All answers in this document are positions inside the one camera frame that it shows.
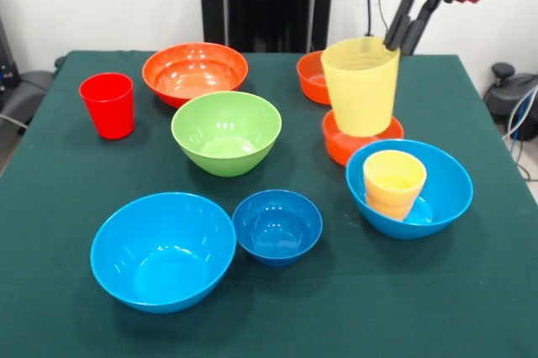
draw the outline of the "small orange bowl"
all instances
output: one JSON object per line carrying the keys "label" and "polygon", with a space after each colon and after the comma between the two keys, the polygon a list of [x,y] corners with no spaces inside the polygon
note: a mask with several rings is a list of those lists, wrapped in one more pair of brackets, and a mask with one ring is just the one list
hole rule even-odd
{"label": "small orange bowl", "polygon": [[322,54],[321,50],[301,57],[297,63],[297,73],[304,96],[316,103],[330,104],[325,75],[321,66]]}
{"label": "small orange bowl", "polygon": [[325,148],[330,158],[342,166],[347,166],[348,160],[360,148],[379,140],[402,139],[405,134],[402,124],[393,117],[388,128],[378,135],[351,137],[338,129],[332,110],[323,117],[321,129],[325,138]]}
{"label": "small orange bowl", "polygon": [[245,57],[230,47],[186,43],[152,55],[142,68],[142,77],[163,102],[179,108],[207,93],[238,89],[248,70]]}

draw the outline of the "table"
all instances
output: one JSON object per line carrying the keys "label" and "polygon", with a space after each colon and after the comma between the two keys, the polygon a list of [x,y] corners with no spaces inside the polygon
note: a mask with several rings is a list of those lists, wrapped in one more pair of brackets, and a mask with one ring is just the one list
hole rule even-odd
{"label": "table", "polygon": [[[298,87],[300,55],[247,55],[244,90],[282,113],[282,134],[254,171],[224,179],[191,163],[170,133],[173,110],[140,71],[147,52],[69,54],[0,179],[0,356],[536,357],[538,208],[455,56],[401,62],[395,115],[408,138],[447,150],[475,198],[449,229],[391,240],[361,218],[344,169],[325,153],[327,108]],[[130,75],[136,128],[97,137],[78,86]],[[199,305],[155,316],[113,300],[89,265],[99,226],[153,192],[194,192],[232,213],[247,195],[283,187],[324,217],[316,247],[285,269],[242,250]]]}

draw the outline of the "plastic bowl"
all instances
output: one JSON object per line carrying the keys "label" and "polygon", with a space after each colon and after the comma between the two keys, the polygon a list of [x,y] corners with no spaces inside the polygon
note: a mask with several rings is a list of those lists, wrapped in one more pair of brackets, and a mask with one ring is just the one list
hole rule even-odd
{"label": "plastic bowl", "polygon": [[325,148],[330,158],[342,166],[347,166],[348,160],[356,150],[379,140],[402,139],[405,135],[402,124],[393,117],[388,128],[372,137],[351,137],[342,133],[335,121],[335,114],[329,111],[321,123],[325,138]]}
{"label": "plastic bowl", "polygon": [[152,55],[142,68],[145,84],[175,108],[195,97],[234,91],[246,78],[243,55],[225,45],[186,43]]}
{"label": "plastic bowl", "polygon": [[322,54],[323,51],[314,51],[301,57],[297,63],[297,73],[304,96],[313,102],[330,104],[325,75],[321,66]]}
{"label": "plastic bowl", "polygon": [[262,97],[243,92],[216,92],[179,108],[171,131],[188,158],[223,177],[243,175],[271,150],[282,119]]}
{"label": "plastic bowl", "polygon": [[[379,150],[407,152],[428,171],[422,192],[403,221],[381,215],[365,201],[363,165],[368,156]],[[471,177],[465,168],[445,151],[419,141],[382,140],[369,144],[351,157],[345,177],[362,216],[379,232],[400,240],[439,232],[465,213],[472,201]]]}
{"label": "plastic bowl", "polygon": [[237,207],[232,220],[239,244],[270,267],[288,266],[308,253],[323,229],[314,203],[286,190],[249,196]]}
{"label": "plastic bowl", "polygon": [[235,253],[228,214],[180,192],[143,197],[113,214],[95,235],[93,275],[128,306],[149,313],[191,307],[219,283]]}

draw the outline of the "large blue bowl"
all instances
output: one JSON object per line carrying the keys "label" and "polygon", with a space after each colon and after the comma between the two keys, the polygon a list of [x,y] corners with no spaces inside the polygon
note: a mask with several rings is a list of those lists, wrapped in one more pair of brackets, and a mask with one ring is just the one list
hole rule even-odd
{"label": "large blue bowl", "polygon": [[113,297],[149,313],[191,307],[219,283],[235,253],[228,214],[180,192],[122,207],[95,235],[92,271]]}
{"label": "large blue bowl", "polygon": [[266,190],[245,199],[234,212],[240,245],[270,267],[288,266],[314,247],[323,222],[306,197],[286,190]]}
{"label": "large blue bowl", "polygon": [[[427,170],[424,188],[403,222],[378,213],[366,203],[362,167],[367,157],[379,150],[407,152]],[[345,177],[362,216],[379,232],[395,239],[418,239],[439,232],[460,217],[472,201],[471,177],[465,168],[445,151],[419,141],[383,140],[369,144],[351,157]]]}

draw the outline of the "large yellow cup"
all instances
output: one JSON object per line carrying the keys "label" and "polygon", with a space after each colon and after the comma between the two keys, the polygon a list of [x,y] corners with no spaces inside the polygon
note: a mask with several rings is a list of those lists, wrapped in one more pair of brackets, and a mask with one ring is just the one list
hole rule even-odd
{"label": "large yellow cup", "polygon": [[321,56],[336,125],[344,134],[370,137],[383,132],[393,116],[399,50],[379,37],[348,39]]}
{"label": "large yellow cup", "polygon": [[400,150],[380,150],[364,162],[367,204],[399,221],[408,216],[426,181],[426,168]]}

